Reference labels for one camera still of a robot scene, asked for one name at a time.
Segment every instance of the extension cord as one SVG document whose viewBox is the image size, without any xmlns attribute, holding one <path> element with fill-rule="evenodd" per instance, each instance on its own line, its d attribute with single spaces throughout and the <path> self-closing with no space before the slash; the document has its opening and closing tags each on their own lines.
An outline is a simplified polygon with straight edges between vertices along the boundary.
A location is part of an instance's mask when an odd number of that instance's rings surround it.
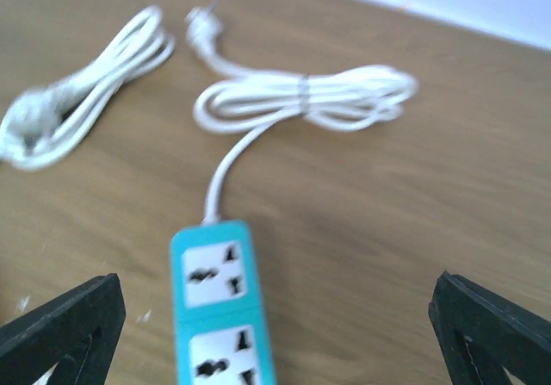
<svg viewBox="0 0 551 385">
<path fill-rule="evenodd" d="M 335 75 L 305 76 L 284 71 L 257 71 L 236 65 L 217 53 L 222 22 L 214 4 L 194 8 L 186 18 L 186 40 L 213 71 L 231 78 L 206 88 L 194 106 L 195 121 L 216 134 L 247 134 L 222 159 L 209 184 L 204 225 L 220 221 L 220 192 L 235 159 L 279 121 L 302 116 L 339 132 L 359 131 L 402 114 L 401 103 L 418 90 L 411 75 L 389 66 L 362 66 Z"/>
<path fill-rule="evenodd" d="M 157 6 L 142 10 L 84 69 L 17 97 L 0 124 L 0 160 L 36 171 L 68 155 L 123 84 L 170 57 L 175 41 L 161 27 L 162 17 Z"/>
</svg>

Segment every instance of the cable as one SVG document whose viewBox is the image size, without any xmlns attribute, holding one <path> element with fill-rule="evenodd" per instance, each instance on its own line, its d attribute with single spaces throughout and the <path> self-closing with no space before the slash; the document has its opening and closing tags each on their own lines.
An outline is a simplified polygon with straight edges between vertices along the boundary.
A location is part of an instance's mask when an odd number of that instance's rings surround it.
<svg viewBox="0 0 551 385">
<path fill-rule="evenodd" d="M 306 78 L 304 74 L 257 71 L 236 65 L 217 54 L 216 40 L 224 27 L 214 15 L 214 4 L 194 8 L 186 20 L 186 40 L 197 56 L 213 71 L 230 78 L 209 86 L 199 95 L 194 106 L 195 121 L 215 134 L 247 132 L 214 173 L 207 191 L 203 224 L 220 219 L 220 192 L 232 163 L 277 122 L 302 116 L 333 131 L 359 131 L 400 116 L 401 103 L 418 90 L 414 77 L 383 65 Z"/>
<path fill-rule="evenodd" d="M 17 97 L 0 124 L 0 159 L 36 171 L 68 155 L 123 84 L 171 56 L 175 41 L 161 27 L 162 18 L 157 6 L 142 10 L 84 69 Z"/>
</svg>

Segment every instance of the brown wooden surface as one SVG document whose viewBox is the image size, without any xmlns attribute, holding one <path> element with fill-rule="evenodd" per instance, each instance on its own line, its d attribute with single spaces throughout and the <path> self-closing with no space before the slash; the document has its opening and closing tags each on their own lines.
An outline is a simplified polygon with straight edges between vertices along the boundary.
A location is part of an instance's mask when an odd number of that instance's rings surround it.
<svg viewBox="0 0 551 385">
<path fill-rule="evenodd" d="M 0 320 L 117 272 L 127 323 L 110 384 L 176 383 L 168 245 L 201 219 L 237 136 L 199 129 L 217 80 L 184 43 L 210 0 L 0 0 L 0 103 L 87 64 L 159 4 L 171 60 L 109 104 L 84 143 L 38 173 L 0 166 Z M 282 384 L 449 383 L 427 317 L 461 273 L 551 317 L 549 54 L 349 0 L 219 0 L 221 51 L 244 65 L 393 65 L 421 91 L 354 134 L 285 122 L 238 161 L 227 217 L 250 222 Z M 151 309 L 146 323 L 137 322 Z"/>
</svg>

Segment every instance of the wooden table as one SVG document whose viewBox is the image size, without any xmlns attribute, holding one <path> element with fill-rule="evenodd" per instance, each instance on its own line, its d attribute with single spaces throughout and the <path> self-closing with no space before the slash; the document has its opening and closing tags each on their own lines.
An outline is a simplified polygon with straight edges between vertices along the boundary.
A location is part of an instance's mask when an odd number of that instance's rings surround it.
<svg viewBox="0 0 551 385">
<path fill-rule="evenodd" d="M 427 317 L 444 269 L 551 317 L 548 53 L 350 0 L 218 1 L 221 51 L 239 63 L 385 64 L 421 84 L 400 119 L 359 133 L 284 122 L 227 180 L 224 213 L 256 241 L 281 384 L 449 383 Z M 3 108 L 86 65 L 151 3 L 179 40 L 69 158 L 0 167 L 0 320 L 118 273 L 128 316 L 111 384 L 176 383 L 168 245 L 200 221 L 238 139 L 191 115 L 218 78 L 185 45 L 184 18 L 209 2 L 0 0 Z"/>
</svg>

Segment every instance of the blue power strip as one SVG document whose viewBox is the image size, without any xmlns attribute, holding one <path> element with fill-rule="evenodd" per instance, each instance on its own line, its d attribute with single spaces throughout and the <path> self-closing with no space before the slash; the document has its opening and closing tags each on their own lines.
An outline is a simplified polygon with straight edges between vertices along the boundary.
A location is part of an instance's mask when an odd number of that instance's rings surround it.
<svg viewBox="0 0 551 385">
<path fill-rule="evenodd" d="M 249 227 L 189 227 L 170 246 L 179 385 L 276 385 Z"/>
</svg>

